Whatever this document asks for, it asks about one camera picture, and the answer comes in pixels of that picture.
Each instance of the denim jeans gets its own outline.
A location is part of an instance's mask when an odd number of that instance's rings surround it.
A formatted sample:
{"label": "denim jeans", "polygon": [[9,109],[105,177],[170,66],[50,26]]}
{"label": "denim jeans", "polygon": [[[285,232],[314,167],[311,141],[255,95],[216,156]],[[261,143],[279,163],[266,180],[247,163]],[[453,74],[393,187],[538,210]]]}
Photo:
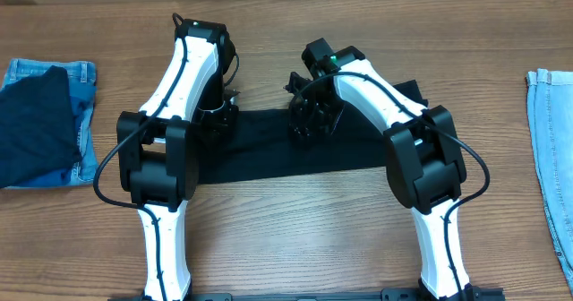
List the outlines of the denim jeans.
{"label": "denim jeans", "polygon": [[535,169],[555,253],[573,293],[573,73],[527,76],[527,115]]}
{"label": "denim jeans", "polygon": [[73,165],[71,169],[54,170],[44,176],[31,179],[25,183],[12,186],[11,188],[38,188],[58,187],[68,185],[89,185],[98,167],[96,154],[91,141],[91,117],[93,115],[94,98],[96,93],[96,66],[90,62],[78,61],[72,63],[49,63],[29,59],[13,59],[10,62],[4,87],[29,76],[44,74],[51,66],[63,67],[68,72],[70,87],[70,100],[78,130],[77,144],[80,149],[81,161]]}

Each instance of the jeans seam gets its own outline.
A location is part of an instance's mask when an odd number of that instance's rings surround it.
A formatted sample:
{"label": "jeans seam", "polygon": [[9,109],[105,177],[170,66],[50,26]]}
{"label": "jeans seam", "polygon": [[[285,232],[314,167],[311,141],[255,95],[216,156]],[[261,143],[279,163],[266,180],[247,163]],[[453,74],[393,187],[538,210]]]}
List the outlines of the jeans seam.
{"label": "jeans seam", "polygon": [[10,72],[10,79],[16,80],[16,73],[18,72],[18,59],[12,61],[12,71]]}
{"label": "jeans seam", "polygon": [[80,82],[88,81],[88,63],[81,62],[81,80]]}
{"label": "jeans seam", "polygon": [[565,218],[565,225],[567,227],[567,232],[569,234],[569,239],[573,237],[573,228],[571,228],[571,222],[569,221],[569,216],[567,215],[567,210],[565,208],[565,203],[563,201],[563,194],[561,192],[561,186],[559,181],[559,174],[557,169],[557,150],[555,147],[555,135],[553,133],[553,120],[552,120],[552,103],[551,103],[551,85],[547,85],[547,116],[549,125],[549,134],[552,142],[552,156],[553,156],[553,177],[555,179],[555,191],[561,205],[561,212]]}
{"label": "jeans seam", "polygon": [[[83,155],[85,154],[85,152],[81,152],[81,137],[83,136],[82,129],[83,129],[83,121],[81,121],[80,131],[78,132],[78,147],[80,148],[80,153],[81,153],[82,159],[83,159]],[[93,178],[92,179],[84,179],[81,177],[81,173],[80,173],[81,172],[81,162],[76,162],[76,163],[77,163],[77,167],[76,167],[77,175],[76,175],[76,177],[78,178],[78,181],[81,181],[84,183],[93,181]]]}
{"label": "jeans seam", "polygon": [[561,241],[559,240],[559,236],[557,235],[557,229],[555,228],[555,225],[553,223],[551,212],[549,211],[549,205],[547,204],[547,200],[545,199],[543,199],[543,210],[545,211],[545,217],[547,218],[547,225],[549,226],[549,232],[553,239],[554,251],[556,252],[556,254],[560,253],[560,255],[557,254],[557,258],[559,259],[560,262],[564,262],[563,265],[567,267],[567,270],[569,270],[569,273],[563,271],[563,274],[565,274],[565,280],[568,283],[570,283],[571,277],[568,274],[570,274],[573,271],[573,267],[571,267],[569,260],[565,256],[565,252],[563,250],[563,247],[561,246]]}
{"label": "jeans seam", "polygon": [[[44,74],[44,73],[46,73],[46,72],[43,72],[43,73],[41,73],[41,72],[38,72],[38,73],[10,73],[10,78],[11,78],[12,80],[16,80],[16,79],[18,79],[18,78],[26,78],[26,77],[30,77],[30,76],[38,76],[38,75]],[[81,80],[81,76],[80,76],[80,75],[77,75],[77,74],[75,74],[75,73],[68,73],[68,78],[77,78],[78,80],[80,80],[80,82],[83,82],[83,81]],[[94,84],[94,83],[96,83],[96,79],[94,79],[94,78],[87,78],[85,82],[90,82],[90,83]]]}
{"label": "jeans seam", "polygon": [[533,96],[532,96],[534,99],[533,99],[533,103],[531,104],[531,105],[532,105],[532,108],[531,108],[531,110],[532,110],[532,116],[531,116],[531,127],[530,127],[530,130],[529,130],[529,133],[531,134],[532,143],[535,144],[534,152],[533,152],[533,154],[534,154],[534,160],[537,160],[537,157],[536,157],[536,154],[535,154],[535,153],[538,152],[539,149],[537,148],[537,145],[538,145],[538,144],[537,144],[537,141],[534,140],[534,136],[537,135],[537,121],[536,121],[536,118],[535,118],[535,109],[536,109],[536,106],[535,106],[535,95],[537,95],[537,84],[530,86],[529,91],[532,91],[532,92],[534,93]]}

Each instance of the blue denim fabric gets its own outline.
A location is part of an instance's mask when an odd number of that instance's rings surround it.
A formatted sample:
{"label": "blue denim fabric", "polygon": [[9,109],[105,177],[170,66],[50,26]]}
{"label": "blue denim fabric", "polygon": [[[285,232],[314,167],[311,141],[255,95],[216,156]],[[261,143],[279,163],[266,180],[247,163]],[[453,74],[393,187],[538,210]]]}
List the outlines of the blue denim fabric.
{"label": "blue denim fabric", "polygon": [[539,69],[527,81],[527,115],[545,216],[573,294],[573,73]]}
{"label": "blue denim fabric", "polygon": [[12,188],[46,188],[68,185],[89,185],[98,168],[96,153],[91,141],[91,116],[93,115],[94,97],[96,94],[96,66],[90,62],[49,63],[29,59],[13,59],[10,62],[4,87],[21,80],[24,77],[44,74],[51,66],[63,67],[68,72],[70,100],[75,126],[78,129],[77,143],[82,156],[81,161],[72,169],[54,170],[44,176],[18,184]]}

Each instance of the wire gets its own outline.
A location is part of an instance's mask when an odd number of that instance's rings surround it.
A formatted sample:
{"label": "wire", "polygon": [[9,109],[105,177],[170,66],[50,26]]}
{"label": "wire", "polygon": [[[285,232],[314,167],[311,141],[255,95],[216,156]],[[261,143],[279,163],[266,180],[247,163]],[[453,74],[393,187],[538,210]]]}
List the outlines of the wire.
{"label": "wire", "polygon": [[480,157],[479,154],[477,154],[477,152],[475,152],[469,145],[463,143],[457,137],[454,137],[450,134],[445,133],[444,131],[442,131],[437,126],[428,123],[427,121],[423,120],[422,118],[420,118],[416,114],[412,113],[410,110],[408,110],[408,108],[404,104],[400,103],[400,101],[396,97],[394,97],[394,95],[389,90],[387,90],[386,87],[384,87],[380,82],[376,81],[375,79],[373,79],[371,76],[369,76],[367,74],[355,73],[355,72],[337,72],[337,73],[329,73],[329,74],[323,75],[323,76],[315,79],[314,81],[309,82],[300,91],[298,91],[295,94],[295,96],[293,97],[293,99],[291,99],[290,105],[294,105],[295,101],[298,98],[302,97],[302,95],[305,91],[310,89],[312,86],[317,85],[318,82],[324,81],[328,78],[332,78],[335,76],[354,76],[354,77],[359,77],[361,79],[364,79],[368,82],[371,82],[372,84],[374,84],[375,86],[380,88],[386,94],[386,96],[388,96],[394,102],[394,104],[396,104],[396,106],[401,111],[405,112],[406,114],[408,114],[413,119],[418,120],[419,122],[424,124],[424,126],[428,127],[431,131],[438,133],[439,135],[442,135],[442,136],[446,137],[447,139],[457,143],[462,149],[464,149],[467,153],[469,153],[469,155],[471,155],[472,158],[474,158],[475,161],[477,161],[477,163],[482,168],[483,175],[484,175],[484,181],[483,181],[482,188],[480,188],[480,190],[478,190],[476,193],[470,194],[466,198],[461,199],[458,202],[454,203],[451,207],[449,207],[448,211],[446,211],[446,214],[444,215],[444,241],[445,241],[445,245],[446,245],[446,254],[448,255],[449,267],[451,268],[451,271],[454,275],[454,280],[456,281],[456,285],[458,286],[458,291],[459,291],[459,294],[461,296],[461,299],[466,301],[466,295],[464,294],[463,289],[459,283],[458,271],[456,270],[456,266],[454,265],[454,261],[453,261],[453,258],[451,256],[451,251],[449,248],[449,235],[448,235],[449,216],[459,206],[463,205],[464,203],[471,202],[473,199],[482,195],[487,190],[487,188],[490,186],[490,170],[487,168],[485,161],[483,161],[482,157]]}
{"label": "wire", "polygon": [[[173,22],[175,24],[175,27],[177,28],[177,31],[179,31],[179,27],[181,26],[181,24],[177,20],[179,20],[181,22],[184,21],[184,19],[179,14],[173,13]],[[140,205],[135,204],[135,203],[119,202],[119,201],[115,201],[115,200],[107,198],[99,190],[99,178],[101,177],[101,173],[104,171],[104,168],[106,167],[107,163],[109,163],[109,161],[117,154],[117,152],[119,152],[119,150],[126,143],[128,143],[133,137],[138,136],[142,131],[146,130],[148,128],[148,126],[151,124],[151,122],[159,115],[159,113],[161,113],[161,110],[165,107],[165,105],[169,101],[169,97],[173,93],[175,86],[177,86],[177,83],[179,83],[179,79],[181,78],[181,75],[183,74],[183,70],[185,68],[185,64],[187,63],[187,42],[185,41],[185,38],[183,36],[177,36],[177,37],[180,38],[182,40],[182,43],[183,43],[183,59],[181,60],[181,66],[179,67],[179,71],[177,72],[177,76],[173,80],[171,87],[169,87],[169,90],[167,91],[166,96],[159,103],[158,109],[155,112],[153,112],[153,114],[151,114],[151,116],[149,116],[147,118],[147,120],[140,125],[140,127],[138,127],[136,130],[134,130],[129,135],[127,135],[125,137],[125,139],[123,139],[121,142],[119,142],[106,155],[106,157],[101,161],[101,164],[99,165],[98,169],[96,170],[96,174],[95,174],[94,179],[93,179],[93,190],[96,192],[96,195],[98,196],[98,198],[101,199],[103,202],[107,202],[109,204],[119,206],[119,207],[125,207],[125,208],[132,208],[132,209],[140,210],[140,211],[147,213],[151,217],[151,224],[153,224],[153,227],[155,230],[156,266],[157,266],[157,270],[158,270],[159,287],[161,288],[161,296],[163,297],[163,301],[167,301],[167,294],[165,291],[165,283],[163,282],[163,271],[161,270],[161,250],[160,250],[161,241],[160,241],[160,237],[159,237],[159,224],[158,224],[159,220],[157,219],[157,217],[155,216],[153,211],[145,208],[144,206],[140,206]]]}
{"label": "wire", "polygon": [[236,66],[235,66],[235,71],[233,72],[233,74],[231,75],[231,77],[229,78],[228,81],[226,81],[223,84],[223,87],[228,86],[229,84],[231,84],[231,82],[233,82],[233,79],[235,78],[236,72],[239,71],[239,54],[235,53],[235,58],[236,58]]}

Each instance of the black cable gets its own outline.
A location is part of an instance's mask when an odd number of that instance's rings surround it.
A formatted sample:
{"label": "black cable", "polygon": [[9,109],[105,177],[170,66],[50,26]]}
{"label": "black cable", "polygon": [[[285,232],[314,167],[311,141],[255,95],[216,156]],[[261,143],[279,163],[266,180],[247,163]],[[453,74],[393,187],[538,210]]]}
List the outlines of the black cable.
{"label": "black cable", "polygon": [[446,211],[446,215],[444,216],[444,240],[445,240],[445,245],[446,245],[446,254],[448,255],[449,267],[451,268],[451,271],[454,274],[454,280],[456,281],[456,285],[458,286],[458,292],[461,296],[461,299],[466,301],[466,295],[464,294],[464,291],[463,291],[463,289],[459,283],[458,271],[456,270],[456,266],[454,265],[454,261],[453,261],[453,258],[451,256],[451,251],[449,248],[449,235],[448,235],[449,216],[451,215],[451,213],[456,208],[463,205],[464,203],[470,202],[473,199],[479,197],[480,195],[482,195],[487,190],[488,186],[490,185],[490,170],[487,168],[485,161],[483,161],[482,157],[480,157],[479,154],[477,154],[477,152],[475,152],[469,145],[463,143],[458,138],[456,138],[450,134],[445,133],[440,128],[436,127],[435,125],[428,123],[427,121],[423,120],[422,118],[420,118],[416,114],[412,113],[410,110],[408,110],[408,108],[406,106],[404,106],[404,104],[400,103],[400,101],[398,99],[396,99],[396,97],[394,97],[394,95],[389,90],[387,90],[380,82],[376,81],[375,79],[373,79],[371,76],[369,76],[367,74],[355,73],[355,72],[337,72],[337,73],[329,73],[329,74],[326,74],[324,76],[321,76],[321,77],[315,79],[314,81],[309,82],[300,91],[298,91],[295,94],[295,96],[293,97],[293,99],[291,99],[290,105],[291,106],[294,105],[295,101],[299,97],[301,97],[302,94],[306,90],[310,89],[314,85],[317,85],[318,82],[324,81],[328,78],[332,78],[335,76],[354,76],[354,77],[359,77],[361,79],[364,79],[368,82],[371,82],[372,84],[374,84],[375,86],[380,88],[386,94],[386,96],[388,96],[394,102],[394,104],[396,104],[396,106],[401,111],[405,112],[406,114],[408,114],[413,119],[416,119],[419,122],[422,122],[422,124],[424,124],[424,126],[428,127],[431,131],[438,133],[439,135],[442,135],[442,136],[448,138],[449,140],[457,143],[462,149],[464,149],[467,153],[469,153],[469,155],[471,155],[475,159],[475,161],[477,161],[477,163],[480,165],[480,167],[482,168],[483,175],[484,175],[484,181],[483,181],[482,188],[480,190],[478,190],[476,193],[471,194],[471,195],[467,196],[466,198],[461,199],[458,202],[454,203],[451,207],[449,207],[448,211]]}
{"label": "black cable", "polygon": [[[183,22],[184,19],[179,14],[173,13],[173,22],[174,22],[175,26],[177,27],[177,30],[179,30],[179,27],[181,26],[181,24],[177,20],[180,20],[181,22]],[[167,301],[167,294],[165,291],[165,283],[163,282],[163,271],[161,270],[161,252],[160,252],[161,251],[160,250],[160,243],[161,242],[160,242],[160,237],[159,237],[159,224],[158,224],[157,217],[155,216],[155,214],[152,211],[150,211],[149,209],[145,208],[142,205],[138,205],[135,203],[128,203],[128,202],[119,202],[119,201],[115,201],[115,200],[107,198],[99,190],[99,178],[101,177],[101,173],[104,171],[104,168],[106,167],[107,163],[109,163],[109,161],[117,154],[117,152],[119,152],[119,150],[126,143],[128,143],[133,137],[138,136],[142,131],[146,130],[148,128],[148,126],[151,124],[151,122],[159,115],[159,113],[161,113],[161,110],[165,107],[165,105],[169,101],[169,97],[173,93],[175,86],[177,86],[177,83],[179,83],[179,79],[181,78],[181,75],[183,74],[183,70],[185,68],[185,64],[187,63],[187,43],[185,42],[184,36],[177,36],[177,37],[180,38],[182,43],[183,43],[183,59],[181,60],[181,66],[179,67],[179,71],[177,72],[177,76],[173,80],[171,87],[169,87],[169,90],[167,91],[166,96],[161,100],[161,103],[159,103],[158,109],[156,109],[156,111],[153,112],[153,114],[151,114],[151,116],[149,116],[147,118],[147,120],[140,125],[140,127],[138,127],[135,131],[133,131],[129,135],[127,135],[127,137],[125,137],[125,139],[123,139],[121,142],[119,142],[106,155],[106,157],[101,161],[101,164],[99,165],[98,169],[96,170],[96,174],[95,174],[94,179],[93,179],[93,190],[96,192],[96,195],[98,196],[98,198],[101,199],[103,202],[107,202],[109,204],[119,206],[119,207],[132,208],[132,209],[144,211],[145,213],[150,215],[151,223],[153,224],[153,227],[155,229],[156,266],[157,266],[157,270],[158,270],[159,287],[161,288],[161,296],[163,297],[163,301]]]}
{"label": "black cable", "polygon": [[235,58],[236,58],[236,66],[235,66],[235,71],[233,72],[233,74],[231,75],[231,77],[229,78],[228,81],[226,81],[223,84],[223,87],[228,86],[229,84],[231,84],[231,82],[233,82],[233,79],[235,78],[236,72],[239,71],[239,54],[235,53]]}

